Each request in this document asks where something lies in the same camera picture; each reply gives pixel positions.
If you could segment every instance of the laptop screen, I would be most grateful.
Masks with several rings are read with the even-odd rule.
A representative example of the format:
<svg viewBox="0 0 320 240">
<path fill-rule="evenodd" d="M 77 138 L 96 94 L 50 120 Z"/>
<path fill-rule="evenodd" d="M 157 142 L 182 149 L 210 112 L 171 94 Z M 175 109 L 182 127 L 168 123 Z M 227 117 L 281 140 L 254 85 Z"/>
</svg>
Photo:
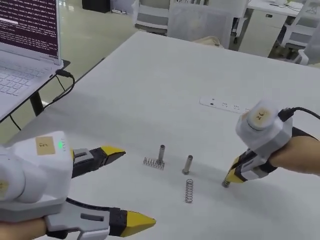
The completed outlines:
<svg viewBox="0 0 320 240">
<path fill-rule="evenodd" d="M 57 0 L 0 0 L 0 43 L 58 58 Z"/>
</svg>

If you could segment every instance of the green led light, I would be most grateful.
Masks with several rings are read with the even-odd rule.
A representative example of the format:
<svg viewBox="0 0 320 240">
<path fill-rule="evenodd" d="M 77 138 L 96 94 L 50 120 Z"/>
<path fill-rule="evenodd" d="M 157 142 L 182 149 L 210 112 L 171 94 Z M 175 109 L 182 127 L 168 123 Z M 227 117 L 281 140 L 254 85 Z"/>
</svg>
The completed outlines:
<svg viewBox="0 0 320 240">
<path fill-rule="evenodd" d="M 64 145 L 63 145 L 62 141 L 60 141 L 60 142 L 58 143 L 58 146 L 59 146 L 60 149 L 63 148 Z"/>
</svg>

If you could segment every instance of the table surface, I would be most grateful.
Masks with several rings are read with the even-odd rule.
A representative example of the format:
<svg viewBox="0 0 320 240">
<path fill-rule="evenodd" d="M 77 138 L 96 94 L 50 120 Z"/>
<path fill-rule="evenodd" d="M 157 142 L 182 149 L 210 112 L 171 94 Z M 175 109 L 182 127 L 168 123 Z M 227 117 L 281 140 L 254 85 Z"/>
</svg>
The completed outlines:
<svg viewBox="0 0 320 240">
<path fill-rule="evenodd" d="M 62 130 L 74 149 L 124 148 L 116 162 L 73 179 L 69 196 L 157 220 L 132 240 L 317 240 L 319 177 L 278 169 L 223 188 L 234 158 L 246 149 L 235 132 L 239 114 L 199 100 L 213 96 L 252 107 L 270 98 L 280 108 L 320 113 L 319 76 L 317 68 L 138 32 L 11 143 Z M 320 136 L 320 122 L 307 114 L 297 113 L 294 125 Z M 164 170 L 144 166 L 161 144 Z M 193 163 L 185 176 L 188 155 Z M 194 181 L 192 204 L 184 202 L 187 179 Z"/>
<path fill-rule="evenodd" d="M 281 14 L 291 17 L 296 17 L 299 13 L 298 9 L 292 9 L 290 7 L 274 6 L 270 4 L 275 4 L 272 0 L 251 0 L 248 4 L 248 9 L 261 10 L 274 14 Z"/>
</svg>

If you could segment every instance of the laptop keyboard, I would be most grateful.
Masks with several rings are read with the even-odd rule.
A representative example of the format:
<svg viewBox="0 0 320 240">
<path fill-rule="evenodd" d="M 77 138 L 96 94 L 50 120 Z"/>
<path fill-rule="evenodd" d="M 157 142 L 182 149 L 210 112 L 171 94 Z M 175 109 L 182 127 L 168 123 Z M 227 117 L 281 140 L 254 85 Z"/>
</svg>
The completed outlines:
<svg viewBox="0 0 320 240">
<path fill-rule="evenodd" d="M 0 94 L 19 96 L 50 70 L 24 67 L 0 59 Z"/>
</svg>

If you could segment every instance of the spring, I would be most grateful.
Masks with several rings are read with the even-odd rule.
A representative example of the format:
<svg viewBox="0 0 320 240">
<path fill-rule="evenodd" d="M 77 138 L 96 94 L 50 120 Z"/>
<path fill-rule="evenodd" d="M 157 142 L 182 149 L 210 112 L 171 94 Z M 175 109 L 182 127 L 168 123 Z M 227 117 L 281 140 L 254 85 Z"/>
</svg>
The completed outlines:
<svg viewBox="0 0 320 240">
<path fill-rule="evenodd" d="M 145 157 L 143 160 L 143 164 L 155 169 L 163 170 L 165 168 L 164 162 L 158 162 L 156 159 Z"/>
<path fill-rule="evenodd" d="M 194 199 L 194 181 L 192 179 L 188 179 L 185 182 L 185 198 L 184 201 L 187 204 L 191 204 Z"/>
<path fill-rule="evenodd" d="M 221 183 L 221 185 L 222 185 L 222 187 L 227 189 L 230 186 L 230 182 L 227 181 L 226 179 L 224 179 L 224 181 Z"/>
</svg>

